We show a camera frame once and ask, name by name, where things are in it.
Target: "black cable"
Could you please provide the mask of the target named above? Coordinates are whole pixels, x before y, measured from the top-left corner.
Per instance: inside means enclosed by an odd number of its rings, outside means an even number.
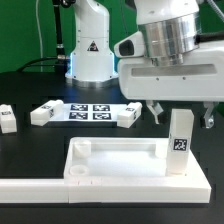
[[[33,61],[30,61],[28,63],[26,63],[25,65],[23,65],[22,67],[20,67],[19,69],[17,69],[17,72],[22,72],[26,67],[29,67],[32,64],[35,64],[37,62],[41,62],[41,61],[50,61],[50,60],[57,60],[57,57],[46,57],[46,58],[40,58],[40,59],[36,59]]]
[[[196,35],[195,37],[196,44],[209,42],[209,41],[218,41],[218,40],[224,40],[224,31],[215,32],[215,33],[202,33],[202,34]]]
[[[56,28],[56,42],[57,42],[57,55],[65,55],[65,49],[62,40],[62,30],[61,30],[61,15],[60,15],[60,1],[52,0],[54,6],[54,16],[55,16],[55,28]]]

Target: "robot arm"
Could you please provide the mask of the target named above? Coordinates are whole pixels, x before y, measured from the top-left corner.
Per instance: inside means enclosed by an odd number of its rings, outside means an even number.
[[[146,100],[157,121],[163,110],[156,101],[203,101],[208,111],[224,101],[224,42],[203,43],[199,48],[202,2],[134,0],[139,31],[115,45],[123,95]],[[209,121],[212,114],[205,117]]]

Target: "white cube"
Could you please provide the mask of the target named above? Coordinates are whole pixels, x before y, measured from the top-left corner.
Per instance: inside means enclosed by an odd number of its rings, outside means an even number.
[[[45,125],[52,117],[63,112],[62,100],[50,100],[30,113],[32,125]]]
[[[0,106],[0,124],[3,134],[17,132],[16,118],[10,105]]]
[[[142,104],[130,103],[127,108],[122,110],[117,116],[117,126],[129,128],[141,115]]]

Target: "cable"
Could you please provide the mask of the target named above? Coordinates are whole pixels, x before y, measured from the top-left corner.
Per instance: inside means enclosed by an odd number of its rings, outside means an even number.
[[[26,67],[30,67],[30,65],[35,64],[37,62],[42,62],[42,61],[50,61],[50,60],[57,60],[57,57],[46,57],[46,58],[40,58],[40,59],[36,59],[33,61],[30,61],[28,63],[26,63],[25,65],[23,65],[22,67],[20,67],[19,69],[17,69],[17,72],[22,72]]]
[[[224,32],[216,32],[216,33],[202,33],[197,34],[195,37],[195,43],[203,43],[203,42],[209,42],[209,41],[219,41],[224,40]]]
[[[40,0],[36,0],[36,20],[37,20],[37,29],[40,41],[40,57],[43,58],[43,38],[40,28],[40,19],[39,19],[39,2]]]
[[[125,35],[126,37],[128,36],[128,29],[127,29],[127,24],[125,21],[125,17],[124,17],[124,8],[123,8],[123,1],[120,0],[120,10],[121,10],[121,18],[122,18],[122,23],[123,23],[123,27],[124,27],[124,31],[125,31]]]
[[[212,9],[216,12],[219,18],[222,20],[222,22],[224,22],[224,14],[220,10],[220,8],[216,5],[216,3],[213,0],[207,0],[207,2],[212,7]]]

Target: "warning label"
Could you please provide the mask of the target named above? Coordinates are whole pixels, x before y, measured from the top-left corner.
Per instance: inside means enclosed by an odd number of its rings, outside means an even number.
[[[87,51],[99,51],[94,41],[91,43]]]

